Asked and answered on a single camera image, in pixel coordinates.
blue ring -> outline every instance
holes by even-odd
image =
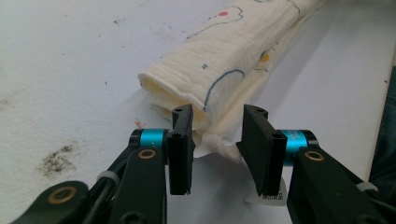
[[[286,155],[283,164],[285,166],[292,166],[295,155],[300,147],[308,147],[305,134],[300,130],[280,130],[288,137],[286,144]]]
[[[144,129],[140,135],[141,147],[163,147],[164,129]]]

red dot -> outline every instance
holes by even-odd
[[[227,16],[227,15],[228,15],[228,12],[226,12],[226,11],[223,11],[223,12],[219,13],[219,16]]]

folded towel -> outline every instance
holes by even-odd
[[[209,18],[178,48],[139,74],[151,104],[171,118],[192,104],[198,139],[240,161],[235,145],[222,141],[242,118],[243,105],[262,85],[299,26],[323,0],[236,0]]]

white label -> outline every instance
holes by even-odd
[[[259,197],[257,195],[257,191],[255,186],[253,187],[253,190],[250,191],[249,195],[245,199],[246,202],[248,203],[259,203],[259,204],[264,204],[264,205],[270,205],[270,206],[285,206],[286,205],[286,199],[288,198],[288,191],[286,190],[286,184],[283,178],[280,180],[280,188],[279,188],[279,194],[276,196],[261,196]]]

white surface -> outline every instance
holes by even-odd
[[[137,73],[231,0],[4,1],[0,7],[0,223],[66,179],[90,186],[136,128],[170,128]],[[396,42],[394,1],[329,1],[308,20],[255,105],[278,129],[310,129],[367,177]],[[239,139],[236,131],[230,140]],[[42,160],[64,146],[72,164]],[[192,195],[168,198],[169,223],[290,223],[286,207],[244,203],[244,164],[195,160]],[[291,169],[284,172],[286,185]]]

